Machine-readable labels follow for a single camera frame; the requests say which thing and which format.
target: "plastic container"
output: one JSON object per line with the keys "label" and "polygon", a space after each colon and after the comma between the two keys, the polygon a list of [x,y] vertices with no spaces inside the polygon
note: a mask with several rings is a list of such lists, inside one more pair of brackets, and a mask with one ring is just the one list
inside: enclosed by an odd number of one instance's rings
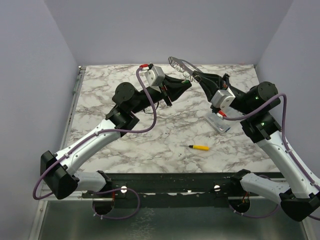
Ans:
{"label": "plastic container", "polygon": [[[223,112],[228,118],[236,118],[242,116],[240,112],[234,110],[231,107],[227,107],[226,110]],[[232,126],[240,122],[223,120],[222,118],[217,116],[216,113],[213,112],[207,113],[204,116],[204,119],[220,134],[226,133]]]}

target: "red object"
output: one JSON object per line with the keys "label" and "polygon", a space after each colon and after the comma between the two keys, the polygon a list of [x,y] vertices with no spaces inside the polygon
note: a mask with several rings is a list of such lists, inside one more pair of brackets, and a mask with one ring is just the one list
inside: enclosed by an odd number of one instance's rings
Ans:
{"label": "red object", "polygon": [[220,115],[222,115],[223,117],[226,117],[227,115],[223,112],[223,111],[218,111],[218,113],[220,114]]}

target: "yellow screwdriver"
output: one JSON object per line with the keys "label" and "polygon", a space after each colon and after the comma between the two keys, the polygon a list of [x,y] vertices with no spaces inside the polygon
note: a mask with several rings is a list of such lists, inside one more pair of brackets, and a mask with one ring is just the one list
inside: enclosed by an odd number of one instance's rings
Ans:
{"label": "yellow screwdriver", "polygon": [[189,145],[189,148],[198,149],[198,150],[202,150],[202,151],[209,151],[209,149],[210,149],[208,146],[200,146],[200,145]]}

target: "marble tabletop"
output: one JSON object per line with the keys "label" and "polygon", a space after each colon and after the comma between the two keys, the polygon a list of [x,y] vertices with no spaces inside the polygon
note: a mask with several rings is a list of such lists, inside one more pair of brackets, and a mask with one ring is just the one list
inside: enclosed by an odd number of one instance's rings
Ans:
{"label": "marble tabletop", "polygon": [[[183,79],[169,65],[161,66],[165,74]],[[68,143],[92,130],[115,105],[112,97],[122,82],[142,88],[136,78],[138,65],[98,65],[86,68]],[[199,65],[205,73],[230,75],[230,83],[242,91],[258,84],[253,65]],[[240,123],[225,135],[217,133],[203,118],[210,103],[200,85],[193,82],[172,107],[161,101],[154,129],[142,134],[128,133],[92,156],[80,171],[109,173],[200,173],[278,172],[269,157],[243,133]],[[152,114],[139,112],[135,130],[149,127]],[[209,146],[209,151],[188,145]]]}

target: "gray wall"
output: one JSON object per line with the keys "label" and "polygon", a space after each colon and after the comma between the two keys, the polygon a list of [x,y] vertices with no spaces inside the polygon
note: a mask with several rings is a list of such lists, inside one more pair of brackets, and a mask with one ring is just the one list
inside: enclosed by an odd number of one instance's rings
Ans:
{"label": "gray wall", "polygon": [[[320,176],[320,1],[294,0],[259,61],[260,81],[288,97],[286,132],[309,168]],[[282,108],[274,112],[280,120]]]}
{"label": "gray wall", "polygon": [[42,0],[0,7],[0,239],[27,239],[40,156],[56,151],[78,66]]}
{"label": "gray wall", "polygon": [[292,0],[45,0],[80,65],[257,64]]}

